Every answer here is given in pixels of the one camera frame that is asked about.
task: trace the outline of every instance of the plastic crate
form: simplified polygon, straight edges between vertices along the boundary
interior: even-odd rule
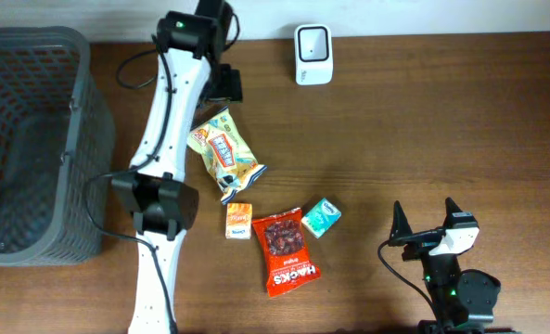
[[[72,29],[0,29],[0,265],[75,264],[100,252],[82,189],[109,170],[115,128],[89,59]],[[101,224],[107,188],[88,194]]]

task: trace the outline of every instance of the orange package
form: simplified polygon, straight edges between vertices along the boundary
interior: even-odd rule
[[[310,262],[301,230],[301,209],[294,209],[252,221],[264,251],[269,297],[291,291],[320,277],[320,269]]]

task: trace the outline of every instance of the small orange packet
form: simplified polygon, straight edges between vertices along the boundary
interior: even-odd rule
[[[262,245],[269,297],[289,292],[320,277],[320,269],[310,261],[303,237],[301,209],[294,209],[252,221]]]
[[[249,239],[252,235],[252,205],[246,203],[227,204],[225,237]]]

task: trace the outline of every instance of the table surface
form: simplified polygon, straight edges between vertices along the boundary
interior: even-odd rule
[[[244,102],[230,110],[268,171],[237,195],[254,216],[327,197],[342,217],[308,236],[322,277],[269,299],[254,236],[224,237],[221,193],[188,150],[186,182],[198,217],[180,254],[175,309],[185,333],[334,332],[415,326],[432,314],[379,262],[399,199],[415,231],[438,226],[452,197],[480,223],[460,257],[502,281],[495,325],[550,333],[550,33],[337,38],[334,78],[294,82],[290,40],[239,42],[223,62],[241,70]],[[150,45],[93,45],[91,71],[114,113],[113,167],[127,166],[144,131],[154,85],[114,81],[118,64]],[[157,60],[127,69],[153,75]],[[199,117],[209,111],[200,111]],[[116,197],[107,226],[132,234]],[[420,263],[388,260],[419,286]],[[106,239],[72,267],[0,268],[0,332],[124,333],[134,310],[136,246]]]

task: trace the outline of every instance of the small teal packet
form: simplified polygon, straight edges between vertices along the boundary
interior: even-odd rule
[[[316,238],[320,238],[339,218],[339,209],[327,199],[322,199],[301,218],[301,222]]]

